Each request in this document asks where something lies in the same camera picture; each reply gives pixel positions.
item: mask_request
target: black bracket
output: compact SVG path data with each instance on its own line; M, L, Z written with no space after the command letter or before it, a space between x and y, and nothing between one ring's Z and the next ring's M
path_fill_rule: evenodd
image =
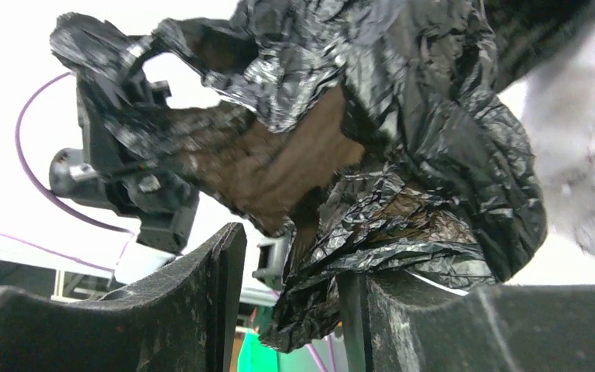
M228 371L246 245L230 223L99 301L63 305L0 287L0 372Z
M595 285L478 288L337 277L350 372L595 372Z

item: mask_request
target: crumpled plastic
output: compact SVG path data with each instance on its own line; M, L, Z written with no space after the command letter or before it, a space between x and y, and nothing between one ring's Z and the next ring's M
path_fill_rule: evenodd
M64 34L52 35L52 50L69 68L77 70L79 61L80 68L120 81L159 53L175 53L197 71L227 102L203 110L136 106L105 110L104 117L115 138L140 157L182 153L176 172L202 190L205 179L217 184L226 173L220 167L200 174L200 159L233 162L245 155L231 150L239 138L256 131L277 142L279 150L264 157L272 167L318 103L342 90L341 131L365 153L314 196L316 243L304 258L287 262L284 291L261 339L290 352L335 328L339 274L407 270L468 290L506 281L543 243L546 217L531 148L492 89L497 50L480 4L243 0L229 21L165 19L125 50L111 49L101 59L108 68L76 51L66 32L71 22L61 17L55 33ZM206 129L217 139L201 136ZM306 156L308 146L294 150ZM199 156L187 155L200 149ZM228 182L246 181L237 177ZM255 214L263 211L250 212L253 198L236 202L221 191L210 194L265 233L279 231L259 222Z

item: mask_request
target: black plastic bag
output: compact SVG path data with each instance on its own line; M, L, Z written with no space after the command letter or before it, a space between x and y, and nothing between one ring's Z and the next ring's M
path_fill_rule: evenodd
M317 243L303 260L291 257L265 344L289 352L331 332L339 321L337 274L408 270L470 289L509 279L542 244L545 212L533 156L521 124L492 90L497 51L479 4L247 0L229 21L166 19L120 50L117 68L103 70L122 79L171 52L234 102L104 115L133 153L174 161L178 174L269 234L279 230L261 223L259 211L208 190L205 179L224 173L200 174L190 165L199 159L186 153L210 149L201 156L234 158L240 153L221 152L258 130L253 122L277 136L266 140L284 138L328 92L342 91L341 128L364 145L364 161L338 171L319 195ZM67 22L58 27L67 29ZM54 53L76 70L67 61L77 59L66 55L76 48L63 45L71 38L56 41ZM205 128L217 138L200 137ZM290 140L277 144L283 146ZM179 164L177 153L184 153Z

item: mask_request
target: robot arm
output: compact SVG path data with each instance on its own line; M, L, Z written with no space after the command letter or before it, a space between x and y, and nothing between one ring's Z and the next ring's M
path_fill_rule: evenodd
M82 22L91 21L89 17L83 18ZM74 42L84 42L86 48L102 50L105 56L112 52L111 61L114 61L117 43L123 47L129 41L117 35L114 26L99 24L102 27L91 28L92 34L78 25L62 30L71 33ZM95 29L101 34L96 36ZM67 35L54 33L52 45L58 46L64 37ZM103 47L89 43L100 43ZM73 64L76 61L71 57L65 55L61 60ZM117 82L105 69L85 68L77 73L83 149L63 149L53 158L49 172L51 190L56 196L80 205L110 209L118 215L140 219L137 243L177 254L186 246L190 235L199 203L198 190L158 167L155 160L141 159L129 152L106 129L104 117L104 112L122 105L167 107L170 88L165 81L149 82L142 70L127 76Z

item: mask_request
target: screw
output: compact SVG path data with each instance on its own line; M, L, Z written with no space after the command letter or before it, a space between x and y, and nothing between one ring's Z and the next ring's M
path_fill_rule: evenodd
M160 189L160 182L158 181L158 178L153 175L145 176L138 183L138 188L142 192L154 192Z

